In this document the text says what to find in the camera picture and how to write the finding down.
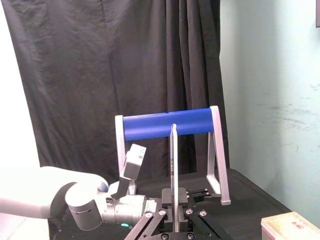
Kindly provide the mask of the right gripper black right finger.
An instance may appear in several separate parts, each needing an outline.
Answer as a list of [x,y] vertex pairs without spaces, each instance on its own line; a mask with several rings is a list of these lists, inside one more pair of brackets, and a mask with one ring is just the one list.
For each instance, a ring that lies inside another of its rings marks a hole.
[[187,221],[187,227],[180,227],[180,232],[185,237],[180,240],[232,240],[233,237],[218,224],[209,209],[198,203],[204,203],[208,200],[191,203],[188,201],[188,190],[179,189],[178,203],[182,206],[183,220]]

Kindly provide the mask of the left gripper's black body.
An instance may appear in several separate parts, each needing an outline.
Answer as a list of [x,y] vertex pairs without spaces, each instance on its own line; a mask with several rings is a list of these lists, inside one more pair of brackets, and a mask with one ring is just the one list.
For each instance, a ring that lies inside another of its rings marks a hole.
[[162,208],[162,200],[160,198],[148,197],[145,202],[145,212],[156,213]]

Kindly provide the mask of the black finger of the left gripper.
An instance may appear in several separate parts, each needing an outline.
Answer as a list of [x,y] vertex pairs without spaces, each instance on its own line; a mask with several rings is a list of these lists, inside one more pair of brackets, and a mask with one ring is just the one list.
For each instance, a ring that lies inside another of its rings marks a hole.
[[187,199],[190,203],[203,202],[205,198],[211,198],[212,194],[207,188],[202,188],[198,190],[188,190]]

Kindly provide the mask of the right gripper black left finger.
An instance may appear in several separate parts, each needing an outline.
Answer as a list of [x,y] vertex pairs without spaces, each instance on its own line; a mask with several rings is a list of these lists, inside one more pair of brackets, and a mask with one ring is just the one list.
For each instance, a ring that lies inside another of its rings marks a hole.
[[174,240],[174,215],[170,190],[164,188],[161,193],[162,208],[157,212],[145,212],[126,236],[128,240]]

